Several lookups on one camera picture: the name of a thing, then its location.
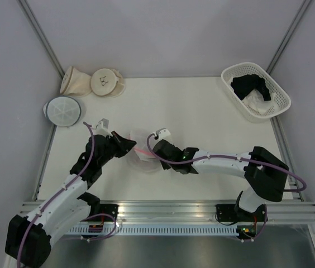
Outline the pink-trimmed mesh laundry bag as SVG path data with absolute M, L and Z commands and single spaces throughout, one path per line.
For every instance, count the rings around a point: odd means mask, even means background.
M 133 128 L 130 131 L 129 139 L 136 141 L 136 145 L 127 155 L 127 162 L 132 168 L 145 173 L 154 173 L 161 169 L 161 164 L 148 149 L 147 138 L 150 132 Z

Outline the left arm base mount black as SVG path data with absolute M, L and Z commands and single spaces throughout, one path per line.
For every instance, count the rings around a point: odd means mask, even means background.
M 88 222 L 113 222 L 118 216 L 118 204 L 100 204 L 91 207 Z

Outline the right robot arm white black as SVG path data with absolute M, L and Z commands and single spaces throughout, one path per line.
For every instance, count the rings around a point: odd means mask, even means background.
M 225 174 L 245 179 L 249 187 L 238 195 L 233 212 L 245 221 L 266 202 L 282 201 L 288 166 L 267 149 L 255 146 L 251 152 L 213 155 L 196 147 L 183 150 L 161 140 L 151 149 L 164 170 L 181 174 Z

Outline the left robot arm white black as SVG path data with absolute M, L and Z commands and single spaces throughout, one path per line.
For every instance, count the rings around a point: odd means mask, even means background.
M 41 267 L 53 246 L 80 221 L 95 221 L 101 214 L 100 199 L 89 188 L 102 175 L 102 167 L 121 158 L 136 145 L 115 131 L 91 135 L 55 193 L 26 216 L 14 216 L 8 225 L 4 251 L 18 266 Z

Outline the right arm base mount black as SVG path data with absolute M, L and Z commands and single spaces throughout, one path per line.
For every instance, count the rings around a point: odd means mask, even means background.
M 266 216 L 265 206 L 261 205 L 253 213 L 236 208 L 234 204 L 216 204 L 215 219 L 224 225 L 233 225 L 241 222 L 264 222 Z

